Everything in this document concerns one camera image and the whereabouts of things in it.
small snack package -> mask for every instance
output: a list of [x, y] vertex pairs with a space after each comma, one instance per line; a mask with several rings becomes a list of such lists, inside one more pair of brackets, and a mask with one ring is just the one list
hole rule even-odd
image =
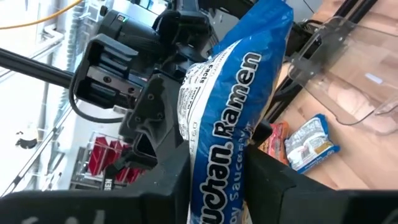
[[284, 141], [289, 134], [289, 124], [285, 121], [271, 124], [272, 134], [261, 144], [259, 149], [279, 162], [289, 165], [287, 160]]
[[317, 114], [285, 140], [291, 168], [303, 174], [340, 150], [329, 139], [326, 117]]

transparent plastic container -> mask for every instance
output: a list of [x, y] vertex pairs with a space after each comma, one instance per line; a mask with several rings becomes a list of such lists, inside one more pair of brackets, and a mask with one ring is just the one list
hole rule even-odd
[[293, 58], [289, 77], [341, 124], [377, 134], [398, 128], [397, 36], [334, 17]]

blue package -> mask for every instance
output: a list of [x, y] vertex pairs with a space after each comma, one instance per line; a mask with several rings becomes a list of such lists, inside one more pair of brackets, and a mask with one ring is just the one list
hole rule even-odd
[[188, 69], [177, 111], [190, 143], [190, 223], [241, 223], [243, 151], [274, 91], [292, 23], [286, 3], [260, 0], [211, 60]]
[[328, 123], [323, 114], [315, 115], [286, 139], [285, 149], [291, 168], [299, 174], [340, 151], [329, 138]]

wooden surface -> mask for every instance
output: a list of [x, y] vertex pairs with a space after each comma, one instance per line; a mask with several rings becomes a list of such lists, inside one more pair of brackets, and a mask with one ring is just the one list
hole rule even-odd
[[[329, 19], [343, 0], [323, 0], [314, 19], [325, 21]], [[398, 35], [398, 1], [379, 0], [366, 17], [361, 21], [362, 26]], [[379, 58], [380, 52], [373, 53]], [[398, 75], [398, 60], [391, 60], [391, 75]], [[283, 79], [287, 69], [282, 70], [280, 79]], [[358, 97], [342, 97], [344, 103], [353, 105]], [[280, 119], [290, 124], [290, 132], [297, 130], [304, 122], [317, 113], [323, 113], [328, 118], [330, 135], [334, 143], [341, 146], [341, 151], [323, 161], [306, 175], [334, 189], [398, 189], [398, 134], [377, 136], [351, 126], [344, 126], [337, 122], [331, 112], [321, 105], [305, 90], [301, 91], [289, 107], [280, 116]]]

wooden table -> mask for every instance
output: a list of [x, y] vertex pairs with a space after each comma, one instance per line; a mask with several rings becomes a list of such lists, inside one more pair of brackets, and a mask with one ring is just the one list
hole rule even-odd
[[[313, 19], [326, 21], [342, 2], [343, 0], [323, 0]], [[360, 24], [398, 35], [397, 12], [397, 0], [379, 0]], [[286, 73], [287, 69], [284, 68], [280, 80]], [[398, 189], [398, 134], [377, 136], [341, 125], [305, 90], [296, 96], [279, 119], [290, 124], [292, 133], [317, 113], [323, 113], [328, 118], [331, 138], [341, 146], [341, 151], [306, 175], [334, 189]]]

